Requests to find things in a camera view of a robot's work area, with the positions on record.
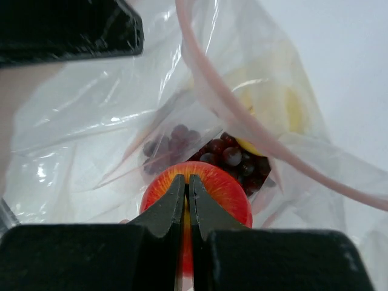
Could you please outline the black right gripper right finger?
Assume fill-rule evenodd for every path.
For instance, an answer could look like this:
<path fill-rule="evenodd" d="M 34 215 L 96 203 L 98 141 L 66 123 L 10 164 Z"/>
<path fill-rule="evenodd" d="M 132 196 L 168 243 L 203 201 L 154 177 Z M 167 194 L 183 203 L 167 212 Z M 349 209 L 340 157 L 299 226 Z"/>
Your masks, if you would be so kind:
<path fill-rule="evenodd" d="M 199 175 L 190 175 L 188 205 L 192 238 L 193 289 L 214 290 L 219 277 L 220 263 L 212 236 L 219 231 L 231 232 L 249 228 L 210 196 Z"/>

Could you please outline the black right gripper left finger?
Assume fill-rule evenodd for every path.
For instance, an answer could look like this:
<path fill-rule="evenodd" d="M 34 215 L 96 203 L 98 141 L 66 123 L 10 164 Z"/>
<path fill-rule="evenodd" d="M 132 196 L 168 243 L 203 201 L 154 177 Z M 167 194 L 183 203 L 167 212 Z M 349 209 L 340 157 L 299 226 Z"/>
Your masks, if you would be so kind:
<path fill-rule="evenodd" d="M 128 223 L 142 230 L 133 290 L 182 289 L 185 190 L 184 175 L 176 175 L 165 194 Z"/>

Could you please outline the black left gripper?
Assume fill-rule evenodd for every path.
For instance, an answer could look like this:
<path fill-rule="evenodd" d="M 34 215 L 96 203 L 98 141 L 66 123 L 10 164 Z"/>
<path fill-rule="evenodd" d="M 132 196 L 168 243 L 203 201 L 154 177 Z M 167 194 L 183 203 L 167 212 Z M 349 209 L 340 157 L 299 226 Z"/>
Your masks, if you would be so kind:
<path fill-rule="evenodd" d="M 142 18 L 126 1 L 1 1 L 1 68 L 141 55 Z"/>

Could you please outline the red fake apple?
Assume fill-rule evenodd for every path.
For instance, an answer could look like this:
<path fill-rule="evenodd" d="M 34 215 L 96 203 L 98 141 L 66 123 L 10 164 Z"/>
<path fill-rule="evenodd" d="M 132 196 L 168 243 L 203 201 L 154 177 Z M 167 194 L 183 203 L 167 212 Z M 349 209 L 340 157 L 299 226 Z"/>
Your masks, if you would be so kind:
<path fill-rule="evenodd" d="M 190 175 L 198 175 L 208 194 L 224 210 L 242 225 L 252 227 L 251 205 L 239 182 L 224 170 L 199 161 L 182 162 L 162 171 L 146 189 L 139 212 L 143 213 L 159 200 L 178 174 L 184 175 L 186 183 Z"/>

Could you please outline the clear zip top bag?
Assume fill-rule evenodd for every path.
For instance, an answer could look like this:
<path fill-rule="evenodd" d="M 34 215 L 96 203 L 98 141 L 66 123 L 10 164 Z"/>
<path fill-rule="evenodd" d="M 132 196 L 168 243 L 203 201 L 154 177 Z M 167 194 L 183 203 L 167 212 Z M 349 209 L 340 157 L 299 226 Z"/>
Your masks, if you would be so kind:
<path fill-rule="evenodd" d="M 184 124 L 265 156 L 275 182 L 247 197 L 251 228 L 212 236 L 214 290 L 386 290 L 387 172 L 332 143 L 312 87 L 309 132 L 279 137 L 233 92 L 276 43 L 295 48 L 267 12 L 126 2 L 141 55 L 1 68 L 1 289 L 133 290 L 142 230 L 128 223 L 159 175 L 142 147 Z M 194 290 L 188 190 L 181 290 Z"/>

